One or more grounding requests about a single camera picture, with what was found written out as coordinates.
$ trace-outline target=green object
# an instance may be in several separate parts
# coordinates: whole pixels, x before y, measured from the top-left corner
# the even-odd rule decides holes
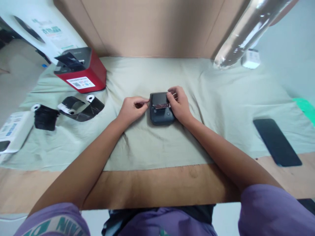
[[[305,116],[311,120],[313,125],[315,125],[315,108],[312,104],[303,98],[294,98],[293,101],[296,102],[298,107],[304,112]]]

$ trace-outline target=person's left hand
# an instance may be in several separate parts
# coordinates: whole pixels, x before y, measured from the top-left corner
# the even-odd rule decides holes
[[[123,122],[126,126],[131,125],[145,113],[148,109],[149,101],[150,99],[145,99],[143,97],[125,98],[116,119]]]

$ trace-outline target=cardboard wall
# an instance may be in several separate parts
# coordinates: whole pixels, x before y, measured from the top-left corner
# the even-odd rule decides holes
[[[212,58],[249,0],[54,0],[99,56]]]

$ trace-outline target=shirt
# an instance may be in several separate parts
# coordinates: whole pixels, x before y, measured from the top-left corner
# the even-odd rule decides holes
[[[253,185],[241,195],[240,235],[315,235],[315,216],[281,188]],[[25,220],[14,236],[85,236],[88,226],[72,203],[46,207]],[[217,235],[212,225],[201,223],[173,208],[136,215],[120,235]]]

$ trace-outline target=black smartphone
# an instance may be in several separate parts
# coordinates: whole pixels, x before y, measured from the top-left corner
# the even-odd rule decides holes
[[[301,166],[302,162],[273,119],[257,119],[254,125],[278,166]]]

